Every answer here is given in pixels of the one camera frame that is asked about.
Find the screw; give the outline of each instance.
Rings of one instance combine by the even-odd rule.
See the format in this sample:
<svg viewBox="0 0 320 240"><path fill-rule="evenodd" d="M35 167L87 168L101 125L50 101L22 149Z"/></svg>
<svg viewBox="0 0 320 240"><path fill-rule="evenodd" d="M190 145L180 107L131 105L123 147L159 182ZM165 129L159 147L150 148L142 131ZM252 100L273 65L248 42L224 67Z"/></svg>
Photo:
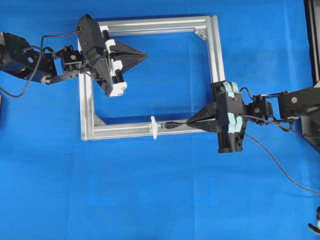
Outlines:
<svg viewBox="0 0 320 240"><path fill-rule="evenodd" d="M291 98L291 102L293 104L296 104L298 102L298 98L296 98L295 96L293 98Z"/></svg>
<svg viewBox="0 0 320 240"><path fill-rule="evenodd" d="M260 113L260 108L256 107L256 108L254 109L254 112L255 112L256 114Z"/></svg>

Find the blue tabletop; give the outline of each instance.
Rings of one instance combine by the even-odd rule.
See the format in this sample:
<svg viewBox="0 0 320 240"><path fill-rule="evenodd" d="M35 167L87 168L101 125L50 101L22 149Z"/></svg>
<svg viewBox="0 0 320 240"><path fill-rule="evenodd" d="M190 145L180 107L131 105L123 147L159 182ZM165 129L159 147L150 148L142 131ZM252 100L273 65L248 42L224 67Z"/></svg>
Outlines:
<svg viewBox="0 0 320 240"><path fill-rule="evenodd" d="M4 0L0 32L39 45L44 34L74 31L87 13L217 15L228 81L253 94L312 86L302 0ZM148 59L124 75L124 96L106 98L94 84L101 118L188 117L212 100L206 45L195 34L118 39ZM77 39L45 44L59 49ZM0 72L0 87L18 93L24 84ZM319 197L290 183L250 139L233 154L218 154L213 133L81 141L77 79L33 82L22 98L2 100L0 240L317 239L308 223L316 222ZM301 137L253 123L247 132L297 182L320 189L319 153Z"/></svg>

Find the aluminum frame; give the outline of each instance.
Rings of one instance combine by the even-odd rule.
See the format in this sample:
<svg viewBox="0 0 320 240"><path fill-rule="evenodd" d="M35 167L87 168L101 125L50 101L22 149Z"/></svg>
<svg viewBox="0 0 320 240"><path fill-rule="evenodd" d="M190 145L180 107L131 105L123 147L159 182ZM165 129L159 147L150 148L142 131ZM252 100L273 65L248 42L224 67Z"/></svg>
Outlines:
<svg viewBox="0 0 320 240"><path fill-rule="evenodd" d="M211 82L225 80L217 16L100 21L99 25L101 29L105 29L107 26L110 36L194 32L207 43ZM86 74L79 74L79 97L82 140L130 138L153 135L150 132L150 122L107 125L96 116L93 82ZM186 119L172 119L168 121L173 120L186 121ZM173 129L160 128L160 125L164 123L165 121L157 122L159 126L158 135L203 132L203 130L195 129L187 125L181 125Z"/></svg>

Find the black connector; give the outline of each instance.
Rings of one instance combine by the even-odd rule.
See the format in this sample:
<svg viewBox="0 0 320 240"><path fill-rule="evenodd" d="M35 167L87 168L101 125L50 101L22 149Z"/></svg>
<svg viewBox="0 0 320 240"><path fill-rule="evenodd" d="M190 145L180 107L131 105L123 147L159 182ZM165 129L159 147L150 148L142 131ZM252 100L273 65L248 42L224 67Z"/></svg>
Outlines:
<svg viewBox="0 0 320 240"><path fill-rule="evenodd" d="M175 129L179 126L184 124L183 122L176 122L176 121L167 121L165 124L161 124L162 129Z"/></svg>

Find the black cable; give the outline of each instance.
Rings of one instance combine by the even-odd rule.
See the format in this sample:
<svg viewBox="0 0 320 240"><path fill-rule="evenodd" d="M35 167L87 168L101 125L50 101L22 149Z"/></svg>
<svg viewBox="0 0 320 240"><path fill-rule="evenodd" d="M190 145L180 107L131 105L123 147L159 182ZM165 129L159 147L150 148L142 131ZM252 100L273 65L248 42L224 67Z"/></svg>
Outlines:
<svg viewBox="0 0 320 240"><path fill-rule="evenodd" d="M77 33L79 33L79 32L80 32L80 31L73 31L73 32L66 33L66 34L56 34L56 35L44 35L44 36L42 36L42 38L41 38L41 45L40 45L40 54L39 54L38 61L36 62L35 68L34 68L32 74L31 74L29 80L26 82L26 84L25 84L22 92L21 92L20 94L18 94L18 95L13 95L13 94L7 92L6 90L4 90L2 87L0 87L0 91L4 92L5 94L7 94L8 96L10 96L10 97L12 97L12 98L16 98L16 99L17 99L17 98L22 97L23 94L25 94L25 92L26 92L26 90L27 90L27 88L28 88L31 80L33 79L33 77L35 76L35 74L36 74L36 72L37 72L37 70L38 70L38 68L39 68L39 65L40 65L40 62L41 62L41 58L42 58L42 55L43 55L42 52L43 52L43 46L44 46L44 40L45 40L45 38L63 38L63 37L68 37L68 36L77 34Z"/></svg>
<svg viewBox="0 0 320 240"><path fill-rule="evenodd" d="M40 50L40 47L39 47L39 46L34 46L34 45L28 46L28 47L25 47L24 49L22 49L22 52L29 51L29 50L31 50L31 49L38 49L38 50Z"/></svg>
<svg viewBox="0 0 320 240"><path fill-rule="evenodd" d="M312 189L309 189L307 187L302 186L301 184L297 183L295 180L290 177L285 169L281 166L281 164L278 162L278 160L273 156L273 154L261 143L259 142L256 138L253 136L245 133L245 135L250 138L252 141L254 141L256 144L258 144L265 152L270 156L270 158L274 161L274 163L278 166L278 168L281 170L281 172L286 176L287 179L289 179L294 185L296 185L298 188L301 188L307 192L314 193L314 194L320 194L320 191L315 191Z"/></svg>
<svg viewBox="0 0 320 240"><path fill-rule="evenodd" d="M26 48L24 48L24 49L22 49L22 51L23 52L25 52L25 51L29 51L29 50L31 50L31 49L38 49L38 50L40 50L41 48L39 47L39 46L28 46L28 47L26 47ZM51 52L51 53L54 53L55 52L55 50L53 50L51 47L49 47L49 46L46 46L46 47L44 47L43 48L43 51L45 51L45 50L49 50L49 52Z"/></svg>
<svg viewBox="0 0 320 240"><path fill-rule="evenodd" d="M248 93L248 97L251 99L251 100L254 100L254 98L251 96L250 94L250 90L247 88L247 87L243 87L240 89L240 93L242 93L243 90L246 90L246 92Z"/></svg>
<svg viewBox="0 0 320 240"><path fill-rule="evenodd" d="M266 119L263 119L263 118L257 117L257 116L242 115L242 114L237 114L237 115L241 116L241 117L244 117L244 118L247 118L247 119L255 119L255 120L263 121L263 122L268 123L268 124L277 125L278 127L282 128L282 129L285 129L287 131L293 132L293 133L298 134L298 135L303 136L303 137L320 139L320 136L312 136L312 135L303 134L302 132L299 132L299 131L293 130L291 128L288 128L286 126L283 126L282 124L277 123L275 121L269 121L269 120L266 120Z"/></svg>

